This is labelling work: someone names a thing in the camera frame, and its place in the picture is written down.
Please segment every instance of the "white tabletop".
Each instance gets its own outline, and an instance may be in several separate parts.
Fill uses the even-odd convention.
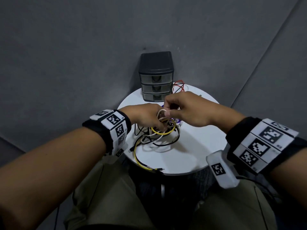
[[[218,103],[212,96],[194,86],[185,85],[185,90]],[[142,90],[138,89],[126,97],[118,109],[128,105],[144,103],[148,102],[143,100]],[[170,143],[176,135],[177,132],[172,132],[170,135],[163,137],[161,142],[158,143]],[[136,155],[141,162],[152,168],[164,168],[162,172],[165,175],[190,174],[208,165],[206,162],[207,155],[225,148],[227,143],[225,136],[225,133],[215,126],[192,127],[183,122],[180,127],[180,138],[176,143],[164,147],[158,147],[153,144],[140,145],[136,149]],[[133,125],[127,135],[128,148],[124,153],[134,163],[136,161],[129,149],[134,145],[138,137],[134,135]]]

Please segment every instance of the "tangled cables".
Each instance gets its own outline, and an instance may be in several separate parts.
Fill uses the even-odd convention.
[[[179,136],[180,136],[180,129],[179,129],[179,126],[177,125],[177,122],[178,122],[178,119],[171,119],[171,118],[167,118],[167,117],[162,117],[161,116],[161,112],[162,111],[166,111],[165,109],[161,109],[158,114],[157,114],[157,117],[159,118],[159,121],[163,122],[163,123],[166,123],[167,125],[167,130],[166,131],[159,131],[157,128],[155,127],[147,127],[147,130],[144,131],[144,127],[140,128],[139,126],[137,126],[137,124],[135,124],[134,126],[134,134],[135,135],[139,135],[141,134],[141,136],[136,140],[134,146],[130,149],[131,151],[133,150],[133,157],[136,161],[136,163],[143,169],[145,170],[163,170],[163,168],[156,168],[156,169],[153,169],[151,168],[150,166],[142,163],[137,157],[136,157],[136,148],[137,146],[141,145],[141,144],[149,144],[149,143],[152,143],[154,144],[155,146],[158,146],[158,147],[162,147],[162,146],[168,146],[168,145],[171,145],[175,142],[178,141],[179,139]],[[173,131],[177,131],[178,132],[178,136],[176,137],[176,139],[174,139],[171,143],[167,143],[167,144],[157,144],[155,143],[155,141],[163,138],[164,136],[167,136],[169,135],[170,133],[172,133]]]

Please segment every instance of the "wristband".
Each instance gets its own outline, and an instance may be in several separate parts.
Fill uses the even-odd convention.
[[[106,144],[106,155],[119,157],[131,130],[131,122],[125,113],[119,110],[104,110],[82,124],[98,133]]]
[[[294,131],[270,119],[247,117],[226,135],[227,159],[253,174],[267,174],[307,147]]]

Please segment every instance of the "finger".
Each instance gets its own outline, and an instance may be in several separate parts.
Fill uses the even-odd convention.
[[[184,111],[183,110],[167,110],[165,112],[165,117],[174,118],[174,119],[182,119]]]
[[[173,94],[166,96],[164,100],[164,109],[170,110],[172,103],[180,105],[179,96],[180,96],[180,93],[173,93]]]
[[[163,123],[160,122],[159,120],[157,120],[157,121],[155,122],[154,127],[158,128],[160,131],[166,131],[166,130],[167,130],[166,124],[163,124]]]

